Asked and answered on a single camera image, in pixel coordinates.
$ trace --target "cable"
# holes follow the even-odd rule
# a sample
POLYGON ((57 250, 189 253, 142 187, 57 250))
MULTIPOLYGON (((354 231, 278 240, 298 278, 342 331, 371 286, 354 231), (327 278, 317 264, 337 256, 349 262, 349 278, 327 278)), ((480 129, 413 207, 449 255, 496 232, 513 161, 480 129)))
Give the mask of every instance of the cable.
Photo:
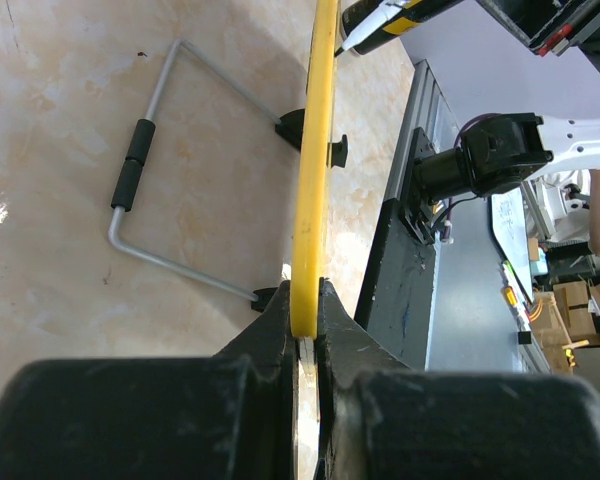
MULTIPOLYGON (((451 205, 453 203, 453 197, 449 197, 449 205, 451 205)), ((447 220, 449 221, 448 225, 445 225, 444 228, 444 232, 442 232, 442 236, 440 237, 440 240, 449 240, 451 238, 451 213, 449 212, 447 214, 447 220)))
POLYGON ((533 321, 537 320, 538 318, 540 318, 540 314, 542 313, 543 306, 544 306, 544 302, 542 300, 540 300, 538 302, 537 307, 533 311, 533 313, 531 313, 531 315, 529 315, 530 322, 533 322, 533 321))
POLYGON ((465 198, 464 200, 458 200, 457 202, 450 203, 449 206, 440 214, 440 216, 438 218, 436 218, 436 221, 433 222, 433 227, 431 227, 431 230, 433 230, 434 232, 437 232, 440 229, 442 222, 445 221, 445 219, 451 213, 451 210, 453 210, 456 207, 456 205, 460 205, 461 203, 464 203, 464 202, 470 202, 471 200, 475 200, 476 198, 478 198, 477 195, 475 197, 465 198))
POLYGON ((469 120, 467 123, 464 124, 464 127, 462 127, 460 129, 460 131, 458 132, 458 136, 456 136, 456 141, 453 143, 454 147, 459 147, 460 146, 460 139, 462 138, 462 135, 464 135, 465 133, 467 133, 467 131, 475 126, 478 122, 481 122, 483 120, 487 120, 489 118, 493 118, 493 117, 497 117, 501 115, 500 113, 483 113, 482 115, 478 115, 477 117, 473 117, 471 120, 469 120))

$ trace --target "yellow label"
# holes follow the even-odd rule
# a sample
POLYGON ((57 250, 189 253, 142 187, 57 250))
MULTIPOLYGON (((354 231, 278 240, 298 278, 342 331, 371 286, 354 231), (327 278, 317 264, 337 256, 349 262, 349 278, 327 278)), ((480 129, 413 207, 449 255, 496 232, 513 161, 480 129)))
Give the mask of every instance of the yellow label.
MULTIPOLYGON (((412 0, 411 3, 409 3, 409 5, 405 5, 402 8, 404 8, 405 10, 409 10, 411 7, 417 5, 421 1, 422 0, 412 0)), ((417 27, 418 25, 420 25, 418 22, 412 22, 411 20, 401 17, 398 18, 395 22, 391 22, 389 25, 384 27, 383 30, 387 33, 390 33, 391 35, 398 36, 402 35, 404 32, 411 30, 412 28, 417 27)))
POLYGON ((399 18, 398 20, 396 20, 393 23, 390 23, 389 25, 387 25, 386 27, 383 28, 383 30, 387 33, 390 33, 391 35, 402 35, 404 32, 411 30, 412 28, 417 27, 418 25, 420 25, 419 23, 416 22, 412 22, 411 20, 407 20, 406 18, 399 18))

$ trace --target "gray metal frame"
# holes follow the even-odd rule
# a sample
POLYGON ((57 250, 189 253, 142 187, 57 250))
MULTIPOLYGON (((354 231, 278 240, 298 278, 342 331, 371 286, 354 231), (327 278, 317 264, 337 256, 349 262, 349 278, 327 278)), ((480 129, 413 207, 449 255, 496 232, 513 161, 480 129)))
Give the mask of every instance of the gray metal frame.
POLYGON ((540 206, 538 205, 538 199, 536 197, 536 193, 533 190, 533 185, 530 182, 522 182, 522 198, 524 198, 524 202, 529 209, 529 213, 531 214, 531 218, 533 218, 533 222, 536 224, 538 229, 539 240, 548 240, 551 237, 551 233, 549 232, 549 228, 547 227, 547 223, 540 212, 540 206))
MULTIPOLYGON (((222 68, 220 68, 213 60, 211 60, 208 56, 206 56, 203 52, 201 52, 195 45, 184 38, 176 39, 171 45, 171 49, 169 50, 169 54, 162 66, 162 71, 160 72, 160 77, 158 78, 158 82, 156 84, 156 88, 151 96, 151 100, 149 102, 149 107, 147 108, 147 113, 145 115, 146 120, 153 121, 156 109, 158 107, 158 103, 160 102, 160 97, 164 92, 165 85, 167 83, 167 79, 169 78, 169 73, 171 72, 171 68, 173 67, 173 63, 176 59, 178 51, 180 47, 184 47, 186 50, 195 55, 202 63, 204 63, 207 67, 209 67, 216 75, 218 75, 222 80, 228 83, 236 92, 242 95, 244 98, 249 100, 258 110, 264 113, 273 123, 279 124, 280 118, 269 110, 255 95, 249 92, 246 88, 232 79, 222 68)), ((109 242, 113 245, 117 250, 131 255, 132 257, 139 258, 140 260, 144 260, 145 262, 153 263, 154 265, 158 265, 162 268, 166 268, 175 272, 184 277, 191 278, 193 280, 197 280, 199 282, 205 283, 212 287, 219 288, 226 292, 232 293, 239 297, 242 297, 249 301, 258 300, 258 296, 241 287, 237 287, 235 285, 231 285, 230 283, 224 282, 218 278, 207 275, 206 273, 195 270, 186 265, 181 265, 176 262, 172 262, 166 258, 163 258, 159 255, 155 255, 153 253, 147 252, 146 250, 142 250, 140 248, 134 247, 126 243, 125 241, 120 239, 120 225, 122 223, 122 218, 124 217, 125 209, 124 207, 116 207, 113 212, 113 217, 111 218, 111 224, 109 225, 109 242)))
POLYGON ((429 92, 429 97, 431 96, 433 82, 433 74, 429 69, 427 62, 418 63, 413 74, 413 80, 411 81, 409 100, 407 101, 407 108, 404 113, 404 118, 402 119, 400 135, 398 136, 398 143, 393 156, 393 164, 391 165, 391 171, 389 172, 389 180, 387 180, 387 189, 384 194, 385 200, 400 198, 402 182, 407 169, 407 160, 409 157, 409 148, 411 147, 413 131, 417 127, 426 128, 429 120, 428 115, 431 109, 426 108, 427 118, 424 119, 425 113, 422 104, 426 97, 425 90, 429 92))
POLYGON ((525 363, 536 373, 551 373, 549 362, 542 353, 540 344, 533 334, 531 335, 531 341, 531 345, 522 345, 520 347, 520 353, 525 363))

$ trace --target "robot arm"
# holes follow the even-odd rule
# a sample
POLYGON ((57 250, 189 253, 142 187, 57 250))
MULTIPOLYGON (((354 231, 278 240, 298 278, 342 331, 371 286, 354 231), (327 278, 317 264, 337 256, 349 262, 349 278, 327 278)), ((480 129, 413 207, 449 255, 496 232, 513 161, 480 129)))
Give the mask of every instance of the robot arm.
POLYGON ((562 120, 532 113, 479 121, 460 146, 420 162, 414 180, 423 198, 506 193, 549 173, 600 169, 600 120, 562 120))
POLYGON ((538 133, 553 160, 528 180, 549 173, 573 170, 600 170, 600 120, 563 120, 542 117, 538 133))

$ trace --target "black rubber foot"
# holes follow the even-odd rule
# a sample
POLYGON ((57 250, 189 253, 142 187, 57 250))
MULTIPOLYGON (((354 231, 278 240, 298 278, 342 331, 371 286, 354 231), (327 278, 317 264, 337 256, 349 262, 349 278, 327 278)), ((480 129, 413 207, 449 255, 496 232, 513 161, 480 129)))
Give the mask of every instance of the black rubber foot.
POLYGON ((258 300, 251 302, 251 310, 263 313, 267 309, 267 305, 269 305, 269 302, 277 290, 278 287, 255 290, 253 293, 258 295, 258 300))
MULTIPOLYGON (((298 152, 302 147, 302 130, 304 128, 304 108, 293 110, 280 117, 275 131, 298 152)), ((331 166, 344 168, 349 155, 349 140, 346 135, 338 143, 331 143, 331 166)))
POLYGON ((531 332, 518 332, 518 345, 531 345, 531 332))

